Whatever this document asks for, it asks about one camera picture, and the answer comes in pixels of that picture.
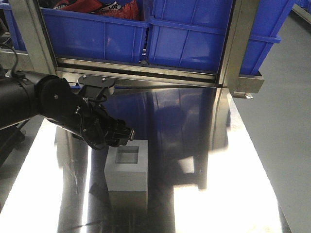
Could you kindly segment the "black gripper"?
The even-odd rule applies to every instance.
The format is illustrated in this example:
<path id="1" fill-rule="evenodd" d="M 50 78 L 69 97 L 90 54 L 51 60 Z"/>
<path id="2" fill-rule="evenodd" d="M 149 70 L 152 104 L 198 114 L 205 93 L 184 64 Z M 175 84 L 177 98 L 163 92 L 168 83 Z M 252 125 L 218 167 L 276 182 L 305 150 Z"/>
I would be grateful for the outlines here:
<path id="1" fill-rule="evenodd" d="M 135 130 L 125 126 L 123 120 L 112 118 L 105 108 L 83 97 L 74 97 L 71 132 L 91 148 L 102 150 L 105 146 L 118 147 L 133 141 Z"/>

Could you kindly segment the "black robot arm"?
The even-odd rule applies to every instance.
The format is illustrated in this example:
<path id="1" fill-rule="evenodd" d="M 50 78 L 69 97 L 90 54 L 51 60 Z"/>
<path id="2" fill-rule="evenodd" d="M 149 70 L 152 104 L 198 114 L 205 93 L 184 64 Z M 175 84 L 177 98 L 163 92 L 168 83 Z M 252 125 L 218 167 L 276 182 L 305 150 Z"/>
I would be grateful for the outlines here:
<path id="1" fill-rule="evenodd" d="M 134 129 L 102 105 L 114 92 L 114 80 L 81 76 L 78 83 L 82 88 L 74 93 L 65 78 L 55 75 L 20 71 L 1 78 L 0 128 L 41 115 L 95 150 L 132 141 Z"/>

